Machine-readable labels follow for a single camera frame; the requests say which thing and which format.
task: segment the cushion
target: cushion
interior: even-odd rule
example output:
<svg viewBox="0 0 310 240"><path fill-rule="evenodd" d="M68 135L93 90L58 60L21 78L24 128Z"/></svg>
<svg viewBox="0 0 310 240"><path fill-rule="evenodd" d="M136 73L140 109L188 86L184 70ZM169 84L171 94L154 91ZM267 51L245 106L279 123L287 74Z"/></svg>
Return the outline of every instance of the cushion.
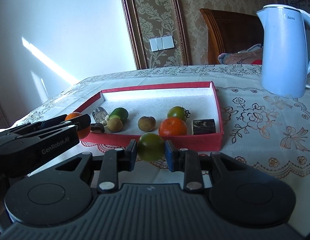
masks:
<svg viewBox="0 0 310 240"><path fill-rule="evenodd" d="M261 65L263 59L263 48L261 44L256 44L247 50L241 50L238 53L222 53L218 56L221 64L256 64Z"/></svg>

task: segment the table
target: table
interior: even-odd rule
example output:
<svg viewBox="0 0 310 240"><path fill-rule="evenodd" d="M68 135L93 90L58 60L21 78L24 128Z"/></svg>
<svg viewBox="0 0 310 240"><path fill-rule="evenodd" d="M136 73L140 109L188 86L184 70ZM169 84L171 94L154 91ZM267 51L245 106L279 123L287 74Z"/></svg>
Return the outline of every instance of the table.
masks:
<svg viewBox="0 0 310 240"><path fill-rule="evenodd" d="M287 182L297 196L290 224L306 235L310 231L310 89L302 98L278 97L263 89L260 74L260 65L202 65L90 77L48 100L13 126L69 114L103 89L213 81L225 130L222 152ZM307 83L310 85L310 74ZM81 142L33 173L83 151L102 155L113 148L116 146ZM209 177L206 172L203 175L205 186L209 187ZM165 159L152 163L138 159L135 170L121 172L119 181L182 184L183 174L169 172Z"/></svg>

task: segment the wooden chair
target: wooden chair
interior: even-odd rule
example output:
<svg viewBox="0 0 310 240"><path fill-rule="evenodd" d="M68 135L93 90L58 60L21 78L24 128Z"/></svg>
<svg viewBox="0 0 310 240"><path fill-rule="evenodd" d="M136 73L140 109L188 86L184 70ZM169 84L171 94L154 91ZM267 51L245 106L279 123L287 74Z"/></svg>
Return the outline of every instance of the wooden chair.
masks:
<svg viewBox="0 0 310 240"><path fill-rule="evenodd" d="M220 64L222 53L236 53L264 42L264 29L257 16L200 9L208 27L208 63Z"/></svg>

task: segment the light switch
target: light switch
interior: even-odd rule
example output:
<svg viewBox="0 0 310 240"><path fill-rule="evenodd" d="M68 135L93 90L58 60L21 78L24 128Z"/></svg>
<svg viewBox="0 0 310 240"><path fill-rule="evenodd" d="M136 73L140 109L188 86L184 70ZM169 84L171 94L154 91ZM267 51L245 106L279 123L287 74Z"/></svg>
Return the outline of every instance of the light switch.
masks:
<svg viewBox="0 0 310 240"><path fill-rule="evenodd" d="M170 49L175 47L173 36L162 37L162 42L163 42L163 49Z"/></svg>
<svg viewBox="0 0 310 240"><path fill-rule="evenodd" d="M158 50L164 49L163 48L162 38L156 38L156 43L157 43Z"/></svg>
<svg viewBox="0 0 310 240"><path fill-rule="evenodd" d="M150 39L150 44L151 44L151 51L158 51L156 38Z"/></svg>

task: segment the white kettle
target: white kettle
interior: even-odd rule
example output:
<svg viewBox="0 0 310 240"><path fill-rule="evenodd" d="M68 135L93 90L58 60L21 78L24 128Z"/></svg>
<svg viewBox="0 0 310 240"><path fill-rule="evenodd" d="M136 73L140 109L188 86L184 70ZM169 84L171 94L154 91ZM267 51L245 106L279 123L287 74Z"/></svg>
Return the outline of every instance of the white kettle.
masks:
<svg viewBox="0 0 310 240"><path fill-rule="evenodd" d="M310 14L282 4L265 5L256 14L264 28L262 86L282 97L302 97L310 72L304 24L310 27Z"/></svg>

